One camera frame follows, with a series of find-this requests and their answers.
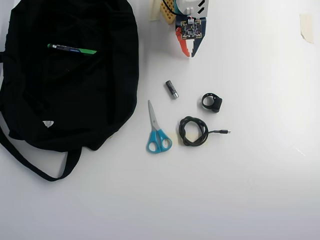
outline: white logo tag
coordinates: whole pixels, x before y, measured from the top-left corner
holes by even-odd
[[[44,125],[47,127],[47,128],[50,128],[52,127],[52,125],[55,123],[54,121],[43,121]]]

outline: scissor blade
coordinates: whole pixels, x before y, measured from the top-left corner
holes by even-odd
[[[155,111],[154,111],[154,108],[152,107],[150,100],[148,101],[148,106],[149,106],[149,115],[150,115],[150,122],[151,122],[152,129],[158,131],[160,130],[160,127],[158,125]]]

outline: yellow part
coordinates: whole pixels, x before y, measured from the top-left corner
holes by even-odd
[[[170,9],[174,12],[175,11],[175,7],[174,7],[174,0],[165,0],[166,4],[168,4],[168,6],[170,7]],[[160,5],[160,11],[164,17],[164,19],[166,20],[166,22],[168,24],[172,24],[174,22],[174,20],[176,19],[176,15],[173,15],[168,8],[166,7],[166,5],[163,3],[163,1],[161,1],[161,5]]]

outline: tape piece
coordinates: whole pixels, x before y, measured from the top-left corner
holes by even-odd
[[[160,4],[162,0],[149,0],[149,21],[160,19]]]
[[[311,14],[300,14],[300,29],[303,39],[314,44],[314,21]]]

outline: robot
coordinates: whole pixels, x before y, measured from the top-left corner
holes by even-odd
[[[182,52],[190,57],[186,40],[193,40],[193,58],[206,35],[209,0],[162,0],[160,11],[171,24],[175,21],[175,34]]]

